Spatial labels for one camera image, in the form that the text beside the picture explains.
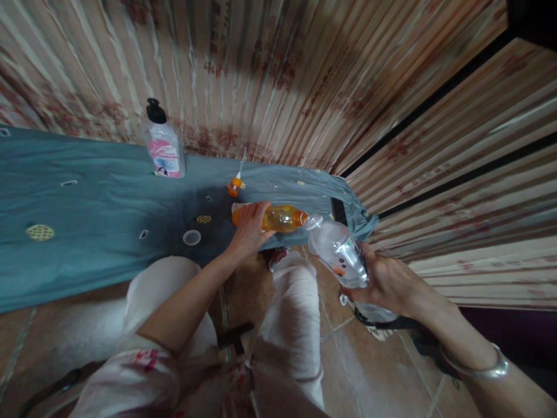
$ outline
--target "pink label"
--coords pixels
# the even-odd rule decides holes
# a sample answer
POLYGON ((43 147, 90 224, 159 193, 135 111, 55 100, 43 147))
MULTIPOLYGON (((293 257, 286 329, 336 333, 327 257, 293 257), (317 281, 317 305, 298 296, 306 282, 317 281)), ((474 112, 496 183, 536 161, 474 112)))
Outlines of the pink label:
POLYGON ((180 161, 176 148, 162 139, 153 139, 149 142, 148 147, 158 175, 180 177, 180 161))

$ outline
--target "foot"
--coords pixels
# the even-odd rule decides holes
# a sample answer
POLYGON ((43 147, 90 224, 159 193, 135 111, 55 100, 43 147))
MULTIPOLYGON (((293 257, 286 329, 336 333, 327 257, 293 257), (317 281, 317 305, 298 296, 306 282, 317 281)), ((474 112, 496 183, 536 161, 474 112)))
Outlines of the foot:
POLYGON ((290 247, 285 247, 284 245, 281 245, 279 248, 275 249, 273 258, 271 258, 271 260, 269 260, 269 264, 267 264, 267 268, 271 273, 274 273, 274 267, 279 261, 286 257, 289 252, 290 247))

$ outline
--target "white pants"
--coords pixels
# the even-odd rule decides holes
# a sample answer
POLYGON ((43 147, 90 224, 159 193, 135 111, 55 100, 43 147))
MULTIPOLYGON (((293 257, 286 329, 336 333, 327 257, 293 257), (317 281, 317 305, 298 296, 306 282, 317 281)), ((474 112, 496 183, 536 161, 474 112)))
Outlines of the white pants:
MULTIPOLYGON (((160 304, 199 271, 192 260, 167 257, 138 274, 129 285, 122 340, 135 333, 160 304)), ((288 372, 323 409, 316 270, 297 251, 292 251, 277 263, 273 284, 277 291, 259 330, 254 360, 288 372)), ((203 370, 218 362, 215 327, 205 313, 180 356, 179 367, 186 372, 188 381, 195 375, 197 383, 203 370)))

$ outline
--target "silver bangle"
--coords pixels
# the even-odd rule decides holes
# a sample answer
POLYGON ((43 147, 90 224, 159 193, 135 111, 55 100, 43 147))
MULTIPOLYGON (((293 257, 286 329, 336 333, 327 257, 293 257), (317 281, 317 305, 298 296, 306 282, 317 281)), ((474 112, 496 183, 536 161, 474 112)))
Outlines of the silver bangle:
POLYGON ((501 377, 507 375, 509 370, 509 360, 507 360, 507 357, 503 355, 499 347, 495 344, 493 344, 493 347, 495 347, 495 351, 497 352, 497 363, 495 363, 495 366, 486 370, 474 370, 457 363, 457 361, 447 352, 447 349, 443 346, 443 344, 439 344, 441 354, 447 363, 449 363, 459 373, 475 377, 477 379, 500 379, 501 377))

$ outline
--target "teal bedsheet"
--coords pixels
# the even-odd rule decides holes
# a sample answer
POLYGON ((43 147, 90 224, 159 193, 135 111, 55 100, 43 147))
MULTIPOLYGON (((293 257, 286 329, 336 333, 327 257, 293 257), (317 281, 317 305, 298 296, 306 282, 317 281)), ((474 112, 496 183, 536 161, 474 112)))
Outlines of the teal bedsheet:
MULTIPOLYGON (((324 171, 247 161, 247 187, 234 199, 225 184, 238 160, 187 155, 186 177, 166 179, 153 174, 143 147, 5 125, 0 156, 0 312, 130 280, 167 255, 207 263, 232 239, 234 201, 290 203, 328 219, 336 197, 358 239, 377 223, 343 179, 324 171), (68 181, 77 183, 60 185, 68 181), (211 222, 198 224, 202 215, 211 222), (26 230, 36 224, 51 227, 54 237, 31 239, 26 230), (198 245, 182 242, 188 229, 201 232, 198 245)), ((307 236, 303 228, 278 233, 262 249, 303 244, 307 236)))

